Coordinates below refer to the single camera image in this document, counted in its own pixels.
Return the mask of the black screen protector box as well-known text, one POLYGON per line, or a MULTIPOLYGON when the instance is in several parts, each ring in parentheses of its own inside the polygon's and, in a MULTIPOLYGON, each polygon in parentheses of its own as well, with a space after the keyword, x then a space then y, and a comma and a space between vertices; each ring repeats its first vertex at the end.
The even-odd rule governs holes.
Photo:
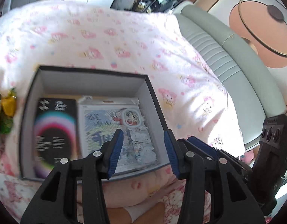
POLYGON ((63 158, 79 158, 77 122, 76 100, 39 99, 33 129, 36 178, 46 178, 63 158))

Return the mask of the yellow snack wrapper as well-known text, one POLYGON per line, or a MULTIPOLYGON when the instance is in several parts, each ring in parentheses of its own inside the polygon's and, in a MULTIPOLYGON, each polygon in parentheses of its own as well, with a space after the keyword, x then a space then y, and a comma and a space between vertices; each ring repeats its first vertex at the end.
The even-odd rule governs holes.
POLYGON ((14 117, 16 112, 16 91, 12 88, 8 95, 1 99, 1 106, 4 114, 8 117, 14 117))

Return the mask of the round pink wall decor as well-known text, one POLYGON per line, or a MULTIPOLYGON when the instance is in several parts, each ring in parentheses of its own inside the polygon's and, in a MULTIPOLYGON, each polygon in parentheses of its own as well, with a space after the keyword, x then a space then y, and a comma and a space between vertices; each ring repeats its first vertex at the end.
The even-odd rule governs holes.
POLYGON ((230 28, 266 67, 287 66, 287 9, 278 0, 240 0, 229 16, 230 28))

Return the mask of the clear cartoon phone case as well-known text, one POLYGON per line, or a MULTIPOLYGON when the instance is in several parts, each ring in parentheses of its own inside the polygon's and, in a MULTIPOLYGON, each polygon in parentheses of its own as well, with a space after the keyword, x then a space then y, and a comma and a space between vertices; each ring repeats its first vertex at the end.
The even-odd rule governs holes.
POLYGON ((137 108, 122 110, 122 123, 127 128, 127 135, 132 143, 133 156, 137 167, 147 168, 156 165, 157 154, 144 116, 137 108))

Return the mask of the black storage box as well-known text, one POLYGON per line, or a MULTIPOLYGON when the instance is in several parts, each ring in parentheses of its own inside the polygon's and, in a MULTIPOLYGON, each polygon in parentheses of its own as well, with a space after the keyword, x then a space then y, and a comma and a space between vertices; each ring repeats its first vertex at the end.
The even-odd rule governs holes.
POLYGON ((159 163, 146 170, 139 170, 115 176, 114 179, 126 179, 142 175, 169 164, 164 145, 164 133, 168 129, 156 93, 147 75, 125 72, 40 66, 36 71, 26 96, 19 138, 19 169, 24 180, 39 181, 32 167, 34 147, 33 125, 38 100, 45 96, 96 96, 98 98, 135 97, 146 117, 151 137, 155 141, 159 163))

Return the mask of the pink cartoon blanket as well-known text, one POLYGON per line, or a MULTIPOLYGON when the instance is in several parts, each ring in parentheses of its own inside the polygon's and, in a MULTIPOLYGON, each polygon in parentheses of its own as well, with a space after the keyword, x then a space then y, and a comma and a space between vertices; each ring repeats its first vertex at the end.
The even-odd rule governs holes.
POLYGON ((236 157, 245 152, 232 98, 174 15, 68 1, 28 4, 0 18, 0 92, 15 88, 18 96, 12 131, 0 148, 0 200, 16 221, 39 187, 18 179, 18 137, 40 65, 146 74, 175 137, 196 136, 236 157))

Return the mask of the grey padded headboard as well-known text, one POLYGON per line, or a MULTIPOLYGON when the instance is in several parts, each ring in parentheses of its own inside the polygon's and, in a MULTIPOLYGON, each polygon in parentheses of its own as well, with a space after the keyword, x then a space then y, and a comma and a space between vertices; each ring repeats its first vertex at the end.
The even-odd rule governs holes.
POLYGON ((250 46, 191 3, 173 11, 183 37, 199 52, 233 100, 246 150, 259 144, 266 118, 286 114, 279 87, 250 46))

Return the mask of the white phone case package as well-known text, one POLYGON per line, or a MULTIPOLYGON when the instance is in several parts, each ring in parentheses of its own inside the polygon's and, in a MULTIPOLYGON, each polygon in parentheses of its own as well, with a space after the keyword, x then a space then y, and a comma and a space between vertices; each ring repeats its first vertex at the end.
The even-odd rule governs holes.
POLYGON ((94 99, 84 96, 79 99, 78 122, 82 156, 100 150, 103 143, 110 141, 115 131, 120 129, 124 133, 124 142, 115 174, 122 175, 151 167, 137 167, 127 128, 122 123, 122 110, 137 108, 142 114, 139 106, 138 98, 94 99))

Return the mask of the green snack packet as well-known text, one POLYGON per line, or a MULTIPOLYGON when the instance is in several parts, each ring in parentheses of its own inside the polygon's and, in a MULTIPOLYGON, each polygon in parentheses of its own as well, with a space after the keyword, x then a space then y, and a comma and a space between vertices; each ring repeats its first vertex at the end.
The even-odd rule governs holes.
POLYGON ((13 117, 6 115, 4 112, 0 113, 0 133, 9 134, 13 127, 13 117))

